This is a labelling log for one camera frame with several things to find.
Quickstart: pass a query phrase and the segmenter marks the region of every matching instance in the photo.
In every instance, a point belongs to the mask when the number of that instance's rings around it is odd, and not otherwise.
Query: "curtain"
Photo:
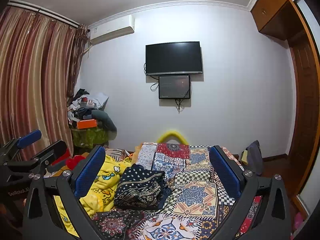
[[[58,139],[73,153],[67,83],[76,29],[24,9],[0,15],[1,143],[39,129],[42,138],[20,152],[30,159]]]
[[[84,46],[88,41],[87,36],[87,29],[86,25],[81,24],[78,29],[76,30],[76,35],[73,40],[72,46],[72,55],[71,55],[71,62],[69,67],[69,74],[68,74],[68,85],[67,85],[67,98],[68,98],[68,105],[72,102],[73,95],[75,93],[75,85],[78,79],[80,65],[82,61],[82,56],[84,52]]]

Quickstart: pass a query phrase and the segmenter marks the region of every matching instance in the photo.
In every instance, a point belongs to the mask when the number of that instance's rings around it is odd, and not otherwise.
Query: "wooden floor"
[[[290,201],[291,225],[292,231],[294,231],[294,217],[299,211],[291,201],[291,198],[293,197],[295,189],[297,185],[300,183],[303,174],[299,174],[297,172],[299,169],[296,169],[294,165],[290,163],[290,160],[286,158],[264,162],[263,169],[263,177],[271,178],[275,174],[281,175]]]

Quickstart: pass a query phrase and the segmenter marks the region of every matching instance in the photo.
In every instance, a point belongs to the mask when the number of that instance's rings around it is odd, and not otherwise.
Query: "yellow arch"
[[[161,135],[160,138],[157,140],[157,143],[162,143],[169,136],[174,136],[178,138],[181,144],[189,145],[187,140],[180,133],[174,130],[167,131],[163,135]]]

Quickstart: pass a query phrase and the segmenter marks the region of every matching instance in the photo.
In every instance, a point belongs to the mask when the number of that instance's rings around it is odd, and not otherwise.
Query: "green fabric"
[[[71,129],[73,144],[78,147],[93,149],[96,144],[108,141],[108,132],[103,128]]]

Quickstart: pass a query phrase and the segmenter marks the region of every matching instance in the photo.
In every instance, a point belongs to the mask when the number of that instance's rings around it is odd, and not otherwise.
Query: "white air conditioner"
[[[91,30],[90,41],[95,45],[130,33],[134,33],[134,18],[127,15],[95,27]]]

